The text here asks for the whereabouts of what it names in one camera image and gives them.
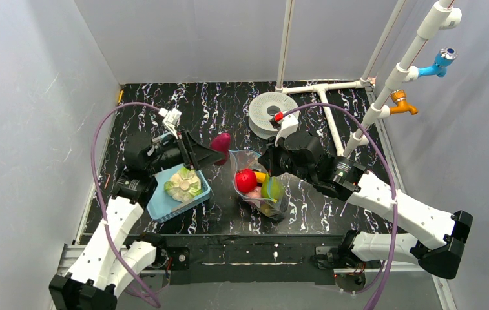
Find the reddish toy sweet potato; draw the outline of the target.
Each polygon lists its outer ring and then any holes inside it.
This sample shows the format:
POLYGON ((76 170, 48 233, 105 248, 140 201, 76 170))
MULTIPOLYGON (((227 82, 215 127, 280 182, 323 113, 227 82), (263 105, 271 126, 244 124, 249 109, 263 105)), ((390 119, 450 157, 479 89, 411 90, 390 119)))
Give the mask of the reddish toy sweet potato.
POLYGON ((221 152, 224 155, 222 160, 219 160, 215 163, 217 166, 224 165, 229 158, 229 147, 231 145, 231 135, 227 132, 221 133, 215 137, 211 144, 210 148, 214 149, 217 152, 221 152))

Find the green toy pear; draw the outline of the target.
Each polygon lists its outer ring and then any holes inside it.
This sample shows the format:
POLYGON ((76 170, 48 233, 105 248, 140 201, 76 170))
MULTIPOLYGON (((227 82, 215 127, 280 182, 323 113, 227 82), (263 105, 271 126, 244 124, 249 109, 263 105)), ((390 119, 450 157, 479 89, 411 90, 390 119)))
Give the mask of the green toy pear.
POLYGON ((285 189, 281 181, 276 177, 266 176, 261 187, 262 198, 278 203, 282 200, 285 189))

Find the clear zip top bag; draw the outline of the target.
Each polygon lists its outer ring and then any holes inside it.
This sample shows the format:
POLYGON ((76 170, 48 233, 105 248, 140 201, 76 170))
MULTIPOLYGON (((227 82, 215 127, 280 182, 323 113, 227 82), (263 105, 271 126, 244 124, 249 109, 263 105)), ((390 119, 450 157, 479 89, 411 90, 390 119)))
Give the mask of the clear zip top bag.
POLYGON ((279 177, 270 176, 259 164, 259 153, 231 150, 229 159, 236 193, 251 207, 268 218, 280 222, 285 218, 286 190, 279 177))

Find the light blue plastic basket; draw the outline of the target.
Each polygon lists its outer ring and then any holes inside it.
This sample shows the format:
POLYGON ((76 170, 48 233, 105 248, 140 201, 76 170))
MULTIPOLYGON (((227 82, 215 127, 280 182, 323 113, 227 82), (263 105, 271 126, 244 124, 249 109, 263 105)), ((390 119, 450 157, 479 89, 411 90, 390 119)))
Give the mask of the light blue plastic basket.
POLYGON ((196 170, 196 172, 202 181, 202 193, 195 197, 194 200, 187 202, 176 201, 164 191, 163 187, 165 182, 182 167, 185 167, 184 164, 164 170, 156 175, 159 185, 147 204, 147 211, 154 221, 159 223, 166 222, 167 220, 206 202, 210 198, 211 187, 201 170, 196 170))

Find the red toy apple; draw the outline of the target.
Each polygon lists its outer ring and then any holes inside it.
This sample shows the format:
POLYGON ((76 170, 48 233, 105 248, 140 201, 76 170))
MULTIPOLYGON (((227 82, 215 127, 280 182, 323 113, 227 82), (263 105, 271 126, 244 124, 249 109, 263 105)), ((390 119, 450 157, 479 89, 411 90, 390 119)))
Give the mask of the red toy apple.
POLYGON ((257 186, 256 174, 251 169, 243 169, 236 172, 234 177, 236 189, 242 194, 247 194, 257 186))

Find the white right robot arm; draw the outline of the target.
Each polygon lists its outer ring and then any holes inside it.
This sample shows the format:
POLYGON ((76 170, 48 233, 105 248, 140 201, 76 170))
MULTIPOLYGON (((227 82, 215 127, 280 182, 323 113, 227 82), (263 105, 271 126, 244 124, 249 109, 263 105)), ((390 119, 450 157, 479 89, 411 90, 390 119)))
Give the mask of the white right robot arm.
POLYGON ((391 187, 373 172, 348 158, 324 151, 320 140, 298 131, 276 144, 269 140, 258 158, 271 176, 291 174, 312 185, 324 196, 362 207, 387 220, 404 232, 371 234, 350 230, 342 243, 322 254, 324 261, 349 265, 389 258, 416 264, 439 278, 454 279, 461 264, 473 222, 465 211, 449 213, 428 206, 391 187))

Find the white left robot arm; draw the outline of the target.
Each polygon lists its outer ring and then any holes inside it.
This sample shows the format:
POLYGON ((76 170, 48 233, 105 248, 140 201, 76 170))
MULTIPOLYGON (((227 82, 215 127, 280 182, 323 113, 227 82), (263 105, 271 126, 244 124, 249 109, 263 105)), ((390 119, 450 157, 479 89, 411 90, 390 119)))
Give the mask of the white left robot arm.
POLYGON ((198 171, 226 158, 188 132, 131 138, 127 152, 109 201, 98 196, 103 219, 92 238, 68 271, 50 281, 56 309, 115 309, 120 294, 140 280, 139 273, 163 257, 161 237, 138 238, 126 253, 120 251, 160 184, 157 176, 179 165, 198 171))

